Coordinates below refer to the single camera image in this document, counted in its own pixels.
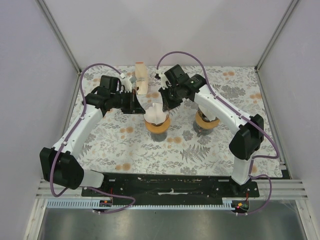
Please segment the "glass coffee server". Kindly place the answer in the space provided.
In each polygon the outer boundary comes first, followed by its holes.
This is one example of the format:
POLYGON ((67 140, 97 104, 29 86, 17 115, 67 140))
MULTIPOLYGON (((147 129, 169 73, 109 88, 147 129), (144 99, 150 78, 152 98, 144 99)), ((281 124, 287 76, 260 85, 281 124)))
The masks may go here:
POLYGON ((193 125, 193 129, 197 137, 207 136, 213 132, 213 128, 207 129, 199 126, 198 124, 193 125))

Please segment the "white paper coffee filter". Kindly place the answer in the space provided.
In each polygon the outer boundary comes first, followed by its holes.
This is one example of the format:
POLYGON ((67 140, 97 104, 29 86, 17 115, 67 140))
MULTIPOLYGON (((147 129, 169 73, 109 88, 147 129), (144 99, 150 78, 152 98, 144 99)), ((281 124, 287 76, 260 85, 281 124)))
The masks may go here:
POLYGON ((210 112, 207 108, 201 105, 198 106, 198 114, 203 121, 208 123, 220 120, 214 113, 210 112))

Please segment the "glass carafe brown band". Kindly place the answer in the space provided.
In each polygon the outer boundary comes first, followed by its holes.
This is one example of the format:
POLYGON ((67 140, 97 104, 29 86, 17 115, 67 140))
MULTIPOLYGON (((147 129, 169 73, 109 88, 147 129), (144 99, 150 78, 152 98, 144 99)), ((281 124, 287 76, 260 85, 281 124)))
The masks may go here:
POLYGON ((167 138, 167 132, 162 132, 162 133, 150 133, 151 139, 154 142, 163 142, 167 138))

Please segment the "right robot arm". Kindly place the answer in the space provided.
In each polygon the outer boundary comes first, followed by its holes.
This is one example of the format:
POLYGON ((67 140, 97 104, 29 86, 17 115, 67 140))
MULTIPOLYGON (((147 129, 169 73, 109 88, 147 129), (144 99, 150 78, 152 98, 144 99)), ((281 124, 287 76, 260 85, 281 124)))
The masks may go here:
POLYGON ((214 93, 203 76, 189 76, 178 64, 166 72, 157 69, 155 77, 161 81, 158 91, 164 111, 179 107, 183 100, 190 100, 197 103, 210 122, 219 119, 232 132, 229 150, 234 156, 234 164, 229 191, 235 197, 242 196, 247 191, 251 160, 264 140, 261 132, 264 119, 259 114, 252 116, 236 109, 224 97, 214 93))

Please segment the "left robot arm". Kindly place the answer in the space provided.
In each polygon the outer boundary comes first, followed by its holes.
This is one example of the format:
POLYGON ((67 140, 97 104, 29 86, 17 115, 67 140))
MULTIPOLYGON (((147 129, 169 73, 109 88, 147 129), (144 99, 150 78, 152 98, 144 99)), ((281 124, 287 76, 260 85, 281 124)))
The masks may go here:
POLYGON ((99 86, 85 96, 78 118, 53 147, 44 147, 40 151, 43 177, 51 187, 59 185, 72 190, 92 187, 101 197, 110 192, 104 174, 83 169, 78 157, 92 130, 111 109, 119 109, 123 114, 145 113, 132 88, 133 79, 133 76, 101 76, 99 86))

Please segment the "floral table mat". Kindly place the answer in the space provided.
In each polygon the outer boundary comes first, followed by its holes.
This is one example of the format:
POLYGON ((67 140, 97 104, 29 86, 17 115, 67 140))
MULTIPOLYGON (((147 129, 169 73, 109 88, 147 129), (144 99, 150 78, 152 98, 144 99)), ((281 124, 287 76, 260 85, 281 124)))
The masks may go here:
MULTIPOLYGON (((218 93, 237 108, 266 117, 253 67, 186 66, 184 71, 207 75, 218 93)), ((197 136, 193 129, 197 110, 190 100, 173 109, 165 140, 156 142, 142 115, 112 109, 89 134, 78 162, 99 172, 229 176, 234 165, 229 150, 232 133, 221 123, 212 133, 197 136)))

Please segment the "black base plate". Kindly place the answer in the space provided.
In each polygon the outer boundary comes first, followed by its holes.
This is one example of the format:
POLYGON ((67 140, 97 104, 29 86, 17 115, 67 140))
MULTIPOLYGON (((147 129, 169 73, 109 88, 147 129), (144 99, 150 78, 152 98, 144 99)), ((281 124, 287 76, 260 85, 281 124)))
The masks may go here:
POLYGON ((208 195, 214 198, 257 198, 258 184, 237 184, 230 176, 168 175, 104 172, 99 191, 137 198, 162 194, 208 195))

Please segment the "aluminium frame rail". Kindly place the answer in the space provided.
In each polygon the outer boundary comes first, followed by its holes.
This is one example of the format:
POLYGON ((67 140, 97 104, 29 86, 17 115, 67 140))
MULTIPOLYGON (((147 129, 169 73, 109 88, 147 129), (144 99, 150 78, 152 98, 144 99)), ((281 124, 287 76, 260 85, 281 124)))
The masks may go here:
POLYGON ((41 12, 43 13, 46 21, 48 22, 50 28, 52 29, 55 37, 57 38, 60 46, 62 47, 63 51, 65 52, 69 62, 71 63, 74 70, 77 72, 78 75, 82 73, 82 68, 80 67, 78 61, 76 60, 69 44, 67 43, 62 31, 60 30, 53 14, 51 13, 49 6, 47 5, 45 0, 35 0, 38 7, 40 8, 41 12))

